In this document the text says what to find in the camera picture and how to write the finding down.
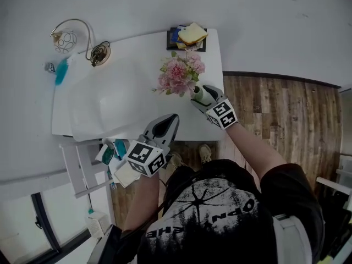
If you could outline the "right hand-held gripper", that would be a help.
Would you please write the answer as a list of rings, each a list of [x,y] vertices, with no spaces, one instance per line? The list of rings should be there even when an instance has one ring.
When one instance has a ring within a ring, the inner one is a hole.
[[[226,130],[228,127],[238,122],[237,115],[230,101],[225,97],[224,92],[211,85],[202,86],[216,102],[220,102],[212,107],[212,102],[205,104],[198,100],[191,99],[190,102],[201,113],[205,113],[209,121],[218,126],[221,130]]]

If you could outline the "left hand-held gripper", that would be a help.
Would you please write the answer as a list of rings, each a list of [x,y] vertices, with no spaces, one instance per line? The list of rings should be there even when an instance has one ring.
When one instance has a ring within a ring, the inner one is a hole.
[[[179,127],[175,113],[163,115],[148,124],[144,134],[133,140],[126,154],[132,170],[146,177],[154,176],[171,159],[170,144]]]

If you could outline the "pink flowers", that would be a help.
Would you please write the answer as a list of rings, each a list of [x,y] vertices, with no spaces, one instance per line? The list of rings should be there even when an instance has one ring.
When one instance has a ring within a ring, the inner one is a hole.
[[[205,73],[206,66],[197,53],[187,52],[181,55],[171,51],[171,56],[165,58],[160,67],[158,83],[152,92],[166,95],[189,95],[192,100],[201,100],[203,88],[199,84],[200,76]]]

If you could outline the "white bathtub-shaped basin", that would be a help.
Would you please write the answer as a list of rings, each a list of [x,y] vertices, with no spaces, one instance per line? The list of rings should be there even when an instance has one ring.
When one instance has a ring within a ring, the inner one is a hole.
[[[93,69],[68,92],[69,121],[76,141],[143,127],[157,118],[155,108],[146,72],[129,58]]]

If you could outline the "person's right forearm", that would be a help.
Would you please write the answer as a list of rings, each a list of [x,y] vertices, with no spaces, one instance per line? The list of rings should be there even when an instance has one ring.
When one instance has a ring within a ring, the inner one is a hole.
[[[272,146],[250,133],[239,123],[228,127],[226,132],[259,180],[271,169],[287,163]]]

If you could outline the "person's left forearm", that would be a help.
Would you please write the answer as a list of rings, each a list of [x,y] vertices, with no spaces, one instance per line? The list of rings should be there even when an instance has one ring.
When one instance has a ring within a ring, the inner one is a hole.
[[[136,183],[136,191],[124,222],[123,234],[129,234],[137,229],[147,230],[156,220],[160,192],[160,176],[142,175]]]

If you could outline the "person's left beige shoe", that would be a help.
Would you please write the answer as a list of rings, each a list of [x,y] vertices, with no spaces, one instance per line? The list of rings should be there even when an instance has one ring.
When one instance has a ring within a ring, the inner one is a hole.
[[[177,168],[185,165],[181,155],[176,152],[171,153],[171,158],[170,158],[168,164],[170,165],[170,167],[173,171],[175,171]]]

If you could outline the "person's beige shoe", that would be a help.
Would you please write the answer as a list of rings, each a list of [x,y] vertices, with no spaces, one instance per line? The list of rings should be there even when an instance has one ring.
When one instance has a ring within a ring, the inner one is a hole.
[[[168,164],[170,165],[170,167],[173,171],[175,171],[177,168],[185,165],[181,155],[176,152],[171,153],[171,158],[170,158]]]
[[[212,161],[212,151],[207,144],[199,146],[199,155],[202,164]]]

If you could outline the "teal white packet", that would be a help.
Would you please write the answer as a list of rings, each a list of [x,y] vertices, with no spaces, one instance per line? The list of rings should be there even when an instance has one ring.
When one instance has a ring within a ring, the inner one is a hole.
[[[96,155],[95,160],[108,166],[114,155],[115,149],[111,145],[104,144]]]
[[[115,139],[113,145],[114,145],[114,149],[115,149],[114,156],[115,156],[115,158],[117,158],[121,161],[127,153],[125,143],[122,139]]]

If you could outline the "person's right beige shoe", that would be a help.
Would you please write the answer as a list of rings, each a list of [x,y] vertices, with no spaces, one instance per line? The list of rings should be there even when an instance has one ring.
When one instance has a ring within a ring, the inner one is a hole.
[[[199,146],[199,155],[202,164],[212,161],[212,151],[207,144]]]

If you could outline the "beige notepad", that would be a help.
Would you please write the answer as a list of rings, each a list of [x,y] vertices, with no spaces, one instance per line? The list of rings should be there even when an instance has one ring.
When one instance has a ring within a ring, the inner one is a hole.
[[[127,188],[134,181],[139,180],[140,173],[133,170],[128,162],[122,162],[119,164],[112,174],[112,178],[115,184],[120,184],[123,188]]]

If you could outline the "person's black trousers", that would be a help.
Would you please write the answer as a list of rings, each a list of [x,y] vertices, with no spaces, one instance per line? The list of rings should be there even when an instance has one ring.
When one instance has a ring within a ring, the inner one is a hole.
[[[171,194],[181,185],[190,185],[190,179],[222,178],[233,183],[238,189],[256,193],[257,187],[253,176],[244,168],[229,159],[217,159],[206,162],[197,172],[187,165],[178,166],[166,183],[166,194]]]

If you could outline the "blue card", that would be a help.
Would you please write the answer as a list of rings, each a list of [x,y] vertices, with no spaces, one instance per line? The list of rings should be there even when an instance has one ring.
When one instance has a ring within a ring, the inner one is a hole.
[[[182,43],[182,41],[179,38],[179,32],[184,29],[185,29],[184,25],[179,25],[178,27],[171,28],[172,34],[171,34],[170,40],[175,43]]]

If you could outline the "white side rack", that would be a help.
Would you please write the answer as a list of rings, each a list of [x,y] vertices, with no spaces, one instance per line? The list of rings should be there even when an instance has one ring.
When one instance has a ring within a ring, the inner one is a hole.
[[[59,146],[77,199],[113,183],[107,175],[108,166],[90,159],[89,147],[101,143],[101,140],[89,140]]]

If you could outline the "white perforated appliance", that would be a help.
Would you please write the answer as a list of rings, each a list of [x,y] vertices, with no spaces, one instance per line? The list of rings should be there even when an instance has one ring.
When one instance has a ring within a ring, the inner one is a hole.
[[[111,223],[108,216],[102,212],[93,212],[85,217],[87,228],[93,238],[104,237]]]

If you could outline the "person's black printed t-shirt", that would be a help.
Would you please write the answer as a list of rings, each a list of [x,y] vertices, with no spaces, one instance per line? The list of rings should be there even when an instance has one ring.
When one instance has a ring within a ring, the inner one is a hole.
[[[117,261],[123,264],[277,264],[274,217],[294,216],[309,240],[312,262],[325,238],[322,210],[302,168],[271,169],[257,192],[222,178],[190,179],[165,194],[163,216],[146,231],[126,234]]]

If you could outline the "blue feather duster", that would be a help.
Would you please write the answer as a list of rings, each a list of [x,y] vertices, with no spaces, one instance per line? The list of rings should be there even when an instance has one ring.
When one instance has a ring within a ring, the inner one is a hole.
[[[58,63],[56,68],[56,79],[55,79],[56,86],[60,85],[63,82],[69,68],[75,65],[76,59],[78,56],[79,56],[78,53],[74,53],[71,56],[62,59]]]

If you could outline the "black chest-mounted phone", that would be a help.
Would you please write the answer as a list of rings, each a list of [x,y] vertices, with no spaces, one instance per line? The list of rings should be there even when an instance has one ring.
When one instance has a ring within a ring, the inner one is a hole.
[[[110,225],[105,235],[94,247],[87,264],[114,264],[115,255],[122,230]]]

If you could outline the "frosted glass partition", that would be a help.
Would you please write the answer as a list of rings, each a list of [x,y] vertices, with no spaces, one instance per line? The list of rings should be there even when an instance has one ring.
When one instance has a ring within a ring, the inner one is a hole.
[[[342,141],[340,152],[352,157],[352,84],[339,90],[342,114]]]

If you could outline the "black framed window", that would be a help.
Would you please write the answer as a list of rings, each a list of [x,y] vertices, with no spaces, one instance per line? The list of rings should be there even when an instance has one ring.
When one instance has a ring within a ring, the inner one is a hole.
[[[38,216],[42,230],[36,225]],[[40,192],[0,201],[0,264],[55,264],[90,239],[85,226],[71,230],[65,222],[59,237]]]

